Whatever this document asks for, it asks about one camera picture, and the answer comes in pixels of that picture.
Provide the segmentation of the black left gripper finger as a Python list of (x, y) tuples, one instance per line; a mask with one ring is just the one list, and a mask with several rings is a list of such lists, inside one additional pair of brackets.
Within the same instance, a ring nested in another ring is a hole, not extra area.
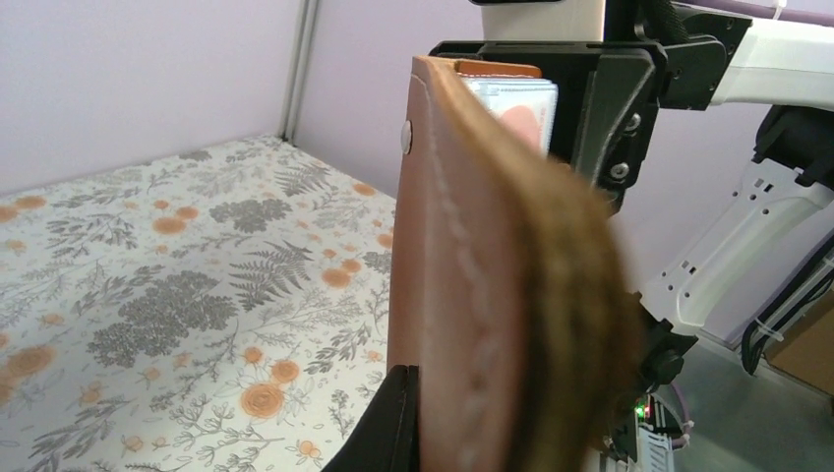
[(392, 367), (324, 472), (418, 472), (419, 368)]

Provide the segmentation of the brown leather card holder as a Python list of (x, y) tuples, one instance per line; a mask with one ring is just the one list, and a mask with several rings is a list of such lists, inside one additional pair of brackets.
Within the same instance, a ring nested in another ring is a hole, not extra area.
[(630, 403), (643, 330), (610, 207), (412, 62), (388, 354), (419, 369), (424, 471), (579, 471)]

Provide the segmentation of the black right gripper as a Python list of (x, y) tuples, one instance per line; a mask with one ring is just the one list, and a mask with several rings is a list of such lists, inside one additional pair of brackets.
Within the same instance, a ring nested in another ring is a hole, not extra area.
[(533, 66), (559, 88), (549, 152), (571, 163), (597, 188), (612, 211), (623, 186), (608, 163), (641, 163), (646, 157), (668, 56), (655, 42), (519, 42), (448, 40), (432, 56)]

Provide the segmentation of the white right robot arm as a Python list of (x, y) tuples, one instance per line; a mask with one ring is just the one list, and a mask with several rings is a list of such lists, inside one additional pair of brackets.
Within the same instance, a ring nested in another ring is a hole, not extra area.
[(647, 344), (637, 408), (594, 471), (669, 471), (673, 445), (648, 426), (652, 393), (681, 371), (716, 304), (796, 225), (833, 200), (833, 19), (740, 1), (483, 1), (484, 36), (446, 59), (537, 67), (559, 89), (548, 146), (620, 207), (657, 113), (725, 102), (769, 106), (726, 205), (638, 289)]

